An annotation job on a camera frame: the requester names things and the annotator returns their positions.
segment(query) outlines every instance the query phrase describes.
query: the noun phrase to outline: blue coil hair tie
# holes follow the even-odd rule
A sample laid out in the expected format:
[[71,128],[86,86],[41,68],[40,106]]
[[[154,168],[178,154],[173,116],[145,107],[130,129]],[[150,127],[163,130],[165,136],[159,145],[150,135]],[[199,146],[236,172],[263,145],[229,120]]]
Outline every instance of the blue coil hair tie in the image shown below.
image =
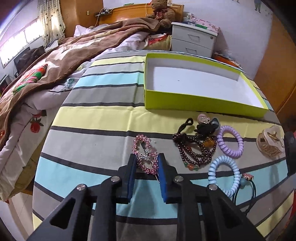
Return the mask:
[[[222,189],[219,187],[219,185],[217,185],[216,170],[221,163],[228,164],[228,166],[230,166],[234,174],[233,185],[229,190]],[[220,156],[213,160],[210,165],[208,175],[209,176],[207,179],[209,180],[209,184],[216,184],[228,197],[231,197],[233,194],[235,194],[239,187],[239,181],[241,179],[240,171],[237,167],[235,160],[233,160],[229,156]]]

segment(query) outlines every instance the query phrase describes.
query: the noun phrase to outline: wooden headboard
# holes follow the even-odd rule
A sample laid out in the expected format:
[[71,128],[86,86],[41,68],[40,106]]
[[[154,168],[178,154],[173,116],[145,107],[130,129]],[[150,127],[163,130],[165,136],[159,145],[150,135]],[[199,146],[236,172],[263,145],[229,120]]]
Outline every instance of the wooden headboard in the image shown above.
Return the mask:
[[[107,23],[115,23],[118,21],[130,19],[130,18],[144,18],[145,17],[145,3],[144,4],[134,4],[128,5],[123,7],[117,7],[113,9],[112,14],[102,16],[99,18],[99,24]],[[176,13],[176,21],[182,22],[183,21],[183,10],[184,5],[180,4],[173,4],[172,7]],[[151,14],[153,12],[150,5],[147,5],[147,14]]]

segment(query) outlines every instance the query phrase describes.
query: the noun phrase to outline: brown teddy bear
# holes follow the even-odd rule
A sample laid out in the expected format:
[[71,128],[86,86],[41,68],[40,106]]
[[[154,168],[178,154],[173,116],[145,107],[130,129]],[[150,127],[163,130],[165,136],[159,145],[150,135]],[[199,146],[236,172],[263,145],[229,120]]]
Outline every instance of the brown teddy bear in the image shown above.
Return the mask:
[[174,10],[168,7],[167,0],[152,0],[150,6],[153,9],[153,14],[147,15],[147,18],[153,18],[160,21],[160,25],[164,28],[170,28],[172,22],[175,21]]

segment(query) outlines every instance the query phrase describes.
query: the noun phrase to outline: green box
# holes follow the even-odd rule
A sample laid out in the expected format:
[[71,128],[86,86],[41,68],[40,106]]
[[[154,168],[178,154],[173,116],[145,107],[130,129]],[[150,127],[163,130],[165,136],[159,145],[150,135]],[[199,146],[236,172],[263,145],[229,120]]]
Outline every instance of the green box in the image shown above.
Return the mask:
[[263,117],[268,107],[236,68],[198,56],[149,53],[145,108]]

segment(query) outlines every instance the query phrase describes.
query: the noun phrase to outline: white nightstand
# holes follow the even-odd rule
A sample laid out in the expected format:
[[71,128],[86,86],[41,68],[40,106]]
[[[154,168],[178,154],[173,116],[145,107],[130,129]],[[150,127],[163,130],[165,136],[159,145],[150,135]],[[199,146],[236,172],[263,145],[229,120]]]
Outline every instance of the white nightstand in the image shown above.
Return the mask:
[[216,32],[184,23],[172,23],[172,51],[212,57]]

